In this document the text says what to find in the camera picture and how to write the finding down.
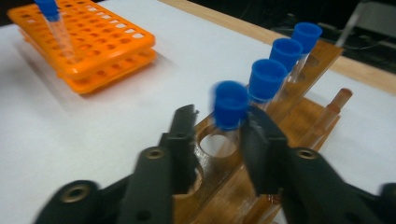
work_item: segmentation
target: clear test tube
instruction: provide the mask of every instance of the clear test tube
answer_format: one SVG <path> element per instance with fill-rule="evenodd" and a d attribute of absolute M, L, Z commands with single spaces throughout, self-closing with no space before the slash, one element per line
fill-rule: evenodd
<path fill-rule="evenodd" d="M 303 46 L 295 40 L 288 38 L 279 38 L 274 41 L 271 48 L 270 59 L 282 63 L 287 71 L 287 75 L 285 76 L 280 90 L 274 97 L 274 101 L 280 101 L 282 95 L 285 94 L 284 91 L 286 80 L 288 79 L 291 70 L 297 63 L 297 60 L 300 58 L 302 52 Z"/>
<path fill-rule="evenodd" d="M 247 88 L 249 101 L 265 111 L 275 97 L 287 74 L 286 67 L 275 60 L 261 59 L 251 66 Z"/>
<path fill-rule="evenodd" d="M 43 13 L 47 25 L 58 43 L 62 55 L 70 62 L 77 63 L 78 58 L 71 42 L 69 33 L 64 26 L 62 16 L 58 11 L 58 7 L 54 0 L 35 0 L 35 3 Z"/>
<path fill-rule="evenodd" d="M 322 30 L 319 26 L 310 22 L 299 22 L 294 26 L 291 39 L 298 41 L 303 46 L 303 52 L 291 71 L 288 82 L 298 82 L 302 79 L 301 71 L 309 57 L 312 48 L 317 44 Z"/>
<path fill-rule="evenodd" d="M 227 157 L 239 146 L 239 127 L 248 115 L 248 91 L 235 81 L 216 85 L 211 132 L 200 142 L 201 149 L 214 157 Z"/>

